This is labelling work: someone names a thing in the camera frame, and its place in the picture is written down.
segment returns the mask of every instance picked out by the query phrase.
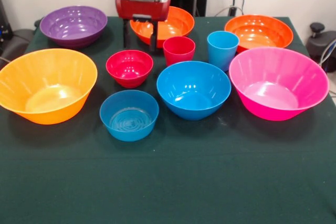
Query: pink bowl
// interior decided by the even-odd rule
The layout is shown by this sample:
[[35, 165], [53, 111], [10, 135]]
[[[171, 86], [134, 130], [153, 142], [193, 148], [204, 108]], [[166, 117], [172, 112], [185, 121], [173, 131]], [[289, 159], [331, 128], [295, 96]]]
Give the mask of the pink bowl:
[[328, 77], [318, 64], [283, 48], [241, 52], [232, 60], [229, 75], [247, 110], [271, 121], [290, 119], [329, 92]]
[[125, 88], [140, 86], [154, 66], [152, 57], [138, 50], [124, 50], [112, 55], [106, 62], [107, 72]]

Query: equipment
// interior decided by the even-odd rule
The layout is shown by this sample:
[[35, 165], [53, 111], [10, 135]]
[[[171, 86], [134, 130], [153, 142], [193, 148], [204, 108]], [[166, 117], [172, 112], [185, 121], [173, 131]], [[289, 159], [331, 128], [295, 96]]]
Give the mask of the equipment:
[[314, 61], [319, 63], [325, 72], [336, 70], [336, 31], [322, 31], [325, 29], [322, 23], [310, 24], [312, 36], [309, 37], [306, 48]]
[[150, 22], [153, 24], [150, 50], [156, 49], [158, 22], [167, 19], [170, 0], [115, 0], [119, 17], [123, 22], [124, 47], [128, 45], [128, 21]]
[[34, 36], [30, 29], [12, 31], [5, 8], [0, 0], [0, 69], [24, 54]]

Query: red bowl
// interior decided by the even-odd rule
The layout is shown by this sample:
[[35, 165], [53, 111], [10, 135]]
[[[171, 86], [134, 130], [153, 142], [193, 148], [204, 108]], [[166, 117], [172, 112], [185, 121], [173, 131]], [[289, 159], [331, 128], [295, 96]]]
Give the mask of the red bowl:
[[107, 72], [125, 88], [140, 86], [154, 66], [152, 57], [138, 50], [124, 50], [112, 55], [106, 62]]

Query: purple bowl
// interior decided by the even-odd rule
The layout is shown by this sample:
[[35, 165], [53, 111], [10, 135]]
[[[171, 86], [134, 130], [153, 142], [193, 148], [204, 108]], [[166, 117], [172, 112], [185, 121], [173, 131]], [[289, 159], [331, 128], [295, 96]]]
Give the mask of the purple bowl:
[[89, 6], [69, 6], [49, 13], [41, 23], [41, 32], [62, 47], [83, 48], [99, 38], [107, 16]]

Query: black knob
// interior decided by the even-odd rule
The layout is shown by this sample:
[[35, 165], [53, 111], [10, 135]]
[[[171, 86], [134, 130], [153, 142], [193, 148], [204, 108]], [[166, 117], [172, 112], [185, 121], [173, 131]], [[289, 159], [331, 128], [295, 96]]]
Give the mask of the black knob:
[[322, 23], [314, 22], [310, 24], [310, 29], [313, 33], [318, 34], [325, 29], [325, 26]]

